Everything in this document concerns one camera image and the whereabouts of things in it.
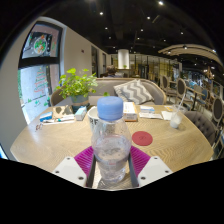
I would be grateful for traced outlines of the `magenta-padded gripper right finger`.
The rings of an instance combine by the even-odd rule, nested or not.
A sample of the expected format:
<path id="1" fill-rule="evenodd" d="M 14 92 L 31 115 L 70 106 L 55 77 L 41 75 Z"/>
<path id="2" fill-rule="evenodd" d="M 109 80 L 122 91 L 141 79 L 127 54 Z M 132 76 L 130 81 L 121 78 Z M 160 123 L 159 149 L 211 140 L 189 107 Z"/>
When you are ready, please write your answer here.
<path id="1" fill-rule="evenodd" d="M 134 146 L 130 149 L 128 163 L 133 187 L 143 187 L 172 174 L 159 156 L 150 157 Z"/>

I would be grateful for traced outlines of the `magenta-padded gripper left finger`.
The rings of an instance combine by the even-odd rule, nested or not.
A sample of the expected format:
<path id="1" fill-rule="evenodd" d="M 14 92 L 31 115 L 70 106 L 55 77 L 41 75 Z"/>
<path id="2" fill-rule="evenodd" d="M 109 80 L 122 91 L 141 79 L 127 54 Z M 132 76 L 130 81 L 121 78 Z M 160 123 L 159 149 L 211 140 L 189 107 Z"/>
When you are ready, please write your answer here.
<path id="1" fill-rule="evenodd" d="M 75 157 L 67 156 L 53 170 L 53 174 L 81 187 L 91 188 L 94 182 L 96 159 L 92 147 Z"/>

